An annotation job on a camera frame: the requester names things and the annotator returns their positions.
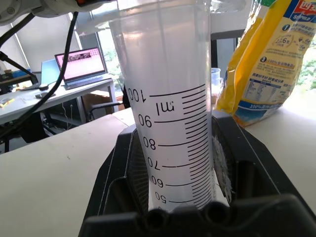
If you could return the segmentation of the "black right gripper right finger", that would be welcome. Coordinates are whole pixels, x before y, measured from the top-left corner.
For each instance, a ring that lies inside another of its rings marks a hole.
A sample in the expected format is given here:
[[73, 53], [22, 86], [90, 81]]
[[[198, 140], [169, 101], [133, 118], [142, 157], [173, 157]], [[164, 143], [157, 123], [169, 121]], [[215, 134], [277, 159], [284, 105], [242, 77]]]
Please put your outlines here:
[[267, 147], [225, 112], [212, 113], [212, 149], [219, 187], [228, 203], [293, 192]]

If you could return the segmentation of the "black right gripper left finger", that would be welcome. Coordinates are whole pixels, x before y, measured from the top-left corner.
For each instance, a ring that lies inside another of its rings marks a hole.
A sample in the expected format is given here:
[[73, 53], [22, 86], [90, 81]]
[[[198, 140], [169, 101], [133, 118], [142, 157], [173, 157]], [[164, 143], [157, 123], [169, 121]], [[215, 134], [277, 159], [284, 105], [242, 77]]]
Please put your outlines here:
[[85, 218], [149, 209], [149, 178], [137, 129], [128, 127], [99, 169]]

